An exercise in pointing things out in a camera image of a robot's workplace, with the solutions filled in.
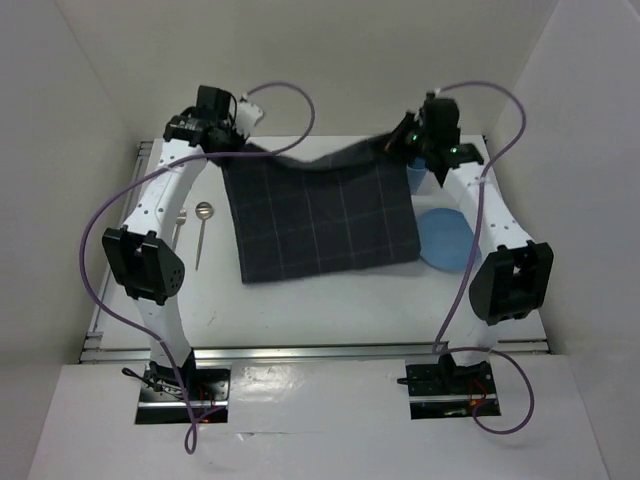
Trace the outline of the dark grey checked cloth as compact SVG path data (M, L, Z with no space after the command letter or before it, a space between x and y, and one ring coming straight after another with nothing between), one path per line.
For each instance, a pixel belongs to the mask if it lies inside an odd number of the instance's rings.
M417 260L407 160L388 141L365 138L309 162L248 144L220 161L243 283Z

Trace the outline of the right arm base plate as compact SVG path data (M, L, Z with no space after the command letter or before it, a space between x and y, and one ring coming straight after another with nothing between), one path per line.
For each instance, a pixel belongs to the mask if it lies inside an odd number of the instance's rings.
M500 416L490 364L457 366L450 355L436 363L407 364L396 383L407 390L412 420L448 419L477 415Z

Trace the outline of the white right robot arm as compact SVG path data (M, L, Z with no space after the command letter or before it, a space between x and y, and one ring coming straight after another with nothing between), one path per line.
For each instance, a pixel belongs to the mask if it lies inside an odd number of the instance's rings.
M461 142L459 119L454 99L429 92L417 112L406 113L385 148L423 159L472 229L454 302L467 302L473 315L447 343L434 343L440 355L436 379L448 392L460 391L471 369L487 360L500 323L524 319L542 306L554 259L549 244L535 241L515 220L478 149Z

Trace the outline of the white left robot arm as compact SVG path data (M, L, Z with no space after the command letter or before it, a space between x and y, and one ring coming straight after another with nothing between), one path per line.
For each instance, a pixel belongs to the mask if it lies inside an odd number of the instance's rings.
M235 152L264 116L243 96L201 86L196 104L166 124L160 158L138 205L119 228L102 236L114 278L133 299L144 327L153 333L151 368L176 399L198 387L192 347L186 339L177 294L185 266L172 246L176 219L195 180L204 170L206 153Z

